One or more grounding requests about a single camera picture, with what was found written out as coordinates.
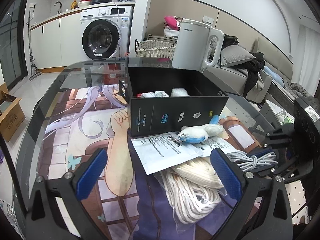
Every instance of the bolt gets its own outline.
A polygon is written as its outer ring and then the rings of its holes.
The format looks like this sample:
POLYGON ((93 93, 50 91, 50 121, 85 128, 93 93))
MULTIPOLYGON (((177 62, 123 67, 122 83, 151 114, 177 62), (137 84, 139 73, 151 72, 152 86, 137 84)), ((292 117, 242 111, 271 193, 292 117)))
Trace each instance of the bolt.
POLYGON ((279 175, 277 175, 277 176, 276 176, 276 181, 281 182, 281 181, 282 181, 282 178, 281 178, 279 175))
POLYGON ((43 177, 42 176, 38 176, 37 178, 36 178, 36 182, 41 182, 41 181, 43 181, 43 177))
POLYGON ((253 173, 252 173, 252 172, 246 172, 246 173, 245 173, 245 176, 246 176, 248 179, 252 179, 252 178, 253 178, 253 173))
POLYGON ((66 174, 64 174, 65 179, 71 179, 73 177, 73 173, 72 172, 67 172, 66 174))

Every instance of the white curtain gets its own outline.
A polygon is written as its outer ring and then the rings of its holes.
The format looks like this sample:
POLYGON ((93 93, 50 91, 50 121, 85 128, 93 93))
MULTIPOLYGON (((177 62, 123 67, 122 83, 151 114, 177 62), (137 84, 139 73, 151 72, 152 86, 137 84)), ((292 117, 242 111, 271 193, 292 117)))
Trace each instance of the white curtain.
POLYGON ((314 96, 320 79, 320 33, 300 25, 292 82, 314 96))

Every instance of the white bowl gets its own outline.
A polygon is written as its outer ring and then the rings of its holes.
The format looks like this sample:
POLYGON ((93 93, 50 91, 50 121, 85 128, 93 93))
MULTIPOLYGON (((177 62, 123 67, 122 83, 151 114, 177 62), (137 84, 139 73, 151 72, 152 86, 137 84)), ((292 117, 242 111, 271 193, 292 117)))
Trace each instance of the white bowl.
POLYGON ((84 6, 88 6, 90 5, 90 1, 82 1, 82 2, 78 2, 78 6, 80 7, 84 7, 84 6))

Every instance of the black box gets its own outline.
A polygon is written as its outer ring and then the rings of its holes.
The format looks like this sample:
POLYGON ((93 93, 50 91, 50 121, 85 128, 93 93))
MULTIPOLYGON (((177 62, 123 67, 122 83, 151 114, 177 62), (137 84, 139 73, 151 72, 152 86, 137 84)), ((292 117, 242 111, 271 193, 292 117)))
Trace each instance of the black box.
POLYGON ((120 93, 130 105, 132 137, 181 131, 220 115, 228 96, 196 70, 126 67, 127 88, 120 82, 120 93), (184 88, 190 97, 137 98, 140 93, 184 88))

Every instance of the wicker basket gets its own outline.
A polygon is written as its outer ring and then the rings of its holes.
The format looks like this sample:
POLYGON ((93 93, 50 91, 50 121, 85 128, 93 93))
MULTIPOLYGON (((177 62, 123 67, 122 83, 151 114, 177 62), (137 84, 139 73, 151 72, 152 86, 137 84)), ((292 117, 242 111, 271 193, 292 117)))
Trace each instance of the wicker basket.
POLYGON ((142 41, 136 40, 137 57, 173 58, 176 45, 166 41, 142 41))

